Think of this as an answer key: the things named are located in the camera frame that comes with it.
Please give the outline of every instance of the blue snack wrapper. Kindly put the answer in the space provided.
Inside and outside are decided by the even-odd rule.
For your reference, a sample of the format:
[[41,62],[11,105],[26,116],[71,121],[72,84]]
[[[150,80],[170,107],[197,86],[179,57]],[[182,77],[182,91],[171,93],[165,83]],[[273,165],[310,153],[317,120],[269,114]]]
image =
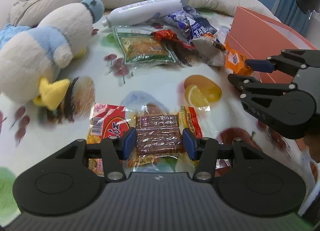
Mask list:
[[217,30],[210,25],[209,21],[190,6],[184,6],[183,10],[162,19],[166,23],[179,28],[188,41],[199,38],[204,34],[214,35],[217,33]]

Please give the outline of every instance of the snack package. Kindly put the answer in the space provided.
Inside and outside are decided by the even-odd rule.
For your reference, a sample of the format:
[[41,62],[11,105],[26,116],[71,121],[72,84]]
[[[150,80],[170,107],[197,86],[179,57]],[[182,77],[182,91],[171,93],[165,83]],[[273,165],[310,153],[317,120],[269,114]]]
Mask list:
[[125,106],[95,103],[90,112],[87,144],[100,143],[102,139],[111,136],[122,137],[135,124],[135,114]]
[[178,115],[137,116],[137,155],[183,152]]
[[201,54],[202,60],[209,66],[224,67],[227,54],[225,46],[216,37],[199,37],[190,41]]
[[155,39],[164,43],[180,61],[181,65],[192,67],[199,64],[201,59],[198,51],[190,43],[179,40],[172,30],[159,30],[151,33]]
[[205,17],[190,6],[184,6],[183,10],[163,17],[162,20],[179,28],[188,41],[217,32]]
[[90,158],[88,168],[100,177],[104,177],[101,158]]
[[124,53],[124,64],[174,64],[176,59],[168,48],[150,34],[153,31],[138,27],[115,27],[114,34]]
[[[189,128],[190,131],[197,138],[209,137],[219,140],[217,126],[211,116],[210,107],[193,108],[188,106],[181,106],[179,113],[180,132],[183,129]],[[223,174],[230,168],[229,160],[217,159],[216,174],[217,176]]]
[[239,51],[231,49],[228,43],[226,43],[226,49],[228,53],[226,54],[225,68],[231,69],[237,75],[250,76],[253,70],[245,64],[247,58]]

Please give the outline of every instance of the blue curtain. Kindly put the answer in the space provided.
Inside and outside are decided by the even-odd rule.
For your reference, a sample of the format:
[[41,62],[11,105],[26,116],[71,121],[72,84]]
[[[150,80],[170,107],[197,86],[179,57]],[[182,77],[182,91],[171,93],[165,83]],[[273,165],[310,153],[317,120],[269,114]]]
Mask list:
[[308,29],[311,13],[303,14],[296,0],[280,0],[275,16],[302,36]]

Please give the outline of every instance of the blue gripper pad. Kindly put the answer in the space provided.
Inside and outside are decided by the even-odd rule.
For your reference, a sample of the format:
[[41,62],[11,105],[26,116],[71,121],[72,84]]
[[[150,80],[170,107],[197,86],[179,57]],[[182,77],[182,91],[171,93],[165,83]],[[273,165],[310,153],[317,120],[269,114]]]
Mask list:
[[272,73],[275,70],[275,67],[268,60],[247,59],[245,63],[257,72]]
[[132,149],[137,141],[137,130],[135,128],[129,133],[123,144],[123,160],[129,159]]
[[182,143],[189,158],[196,160],[195,140],[185,130],[182,132]]

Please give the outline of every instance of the white tube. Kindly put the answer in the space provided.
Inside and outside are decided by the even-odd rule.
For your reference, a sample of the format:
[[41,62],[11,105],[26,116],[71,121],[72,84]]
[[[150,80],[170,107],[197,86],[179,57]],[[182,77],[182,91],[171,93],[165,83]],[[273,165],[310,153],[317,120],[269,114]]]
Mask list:
[[180,11],[180,0],[147,0],[116,8],[102,21],[104,27],[135,25]]

